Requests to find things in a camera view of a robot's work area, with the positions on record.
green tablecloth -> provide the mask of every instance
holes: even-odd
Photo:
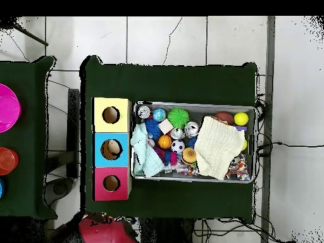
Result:
[[[42,201],[45,174],[46,103],[45,84],[53,57],[34,63],[0,62],[0,83],[11,88],[22,106],[16,124],[0,134],[0,147],[17,152],[19,164],[3,176],[5,192],[0,216],[55,218]]]
[[[243,66],[102,65],[96,56],[82,63],[85,90],[85,208],[111,216],[216,218],[242,217],[252,222],[253,184],[169,182],[133,179],[127,201],[91,197],[91,98],[254,106],[254,63]]]

pink bowl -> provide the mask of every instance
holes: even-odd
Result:
[[[7,86],[0,84],[0,133],[9,130],[22,112],[16,94]]]

light blue towel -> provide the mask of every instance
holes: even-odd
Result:
[[[137,155],[135,158],[135,175],[145,173],[146,177],[152,177],[164,169],[164,164],[154,149],[147,143],[147,130],[145,123],[137,124],[130,139],[130,144]]]

stacked boxes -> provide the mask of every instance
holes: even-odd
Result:
[[[131,103],[92,98],[92,199],[127,200],[130,176]]]

orange ball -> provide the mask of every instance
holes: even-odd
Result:
[[[171,146],[172,140],[171,140],[170,136],[162,135],[158,140],[158,144],[159,144],[160,148],[167,149]]]

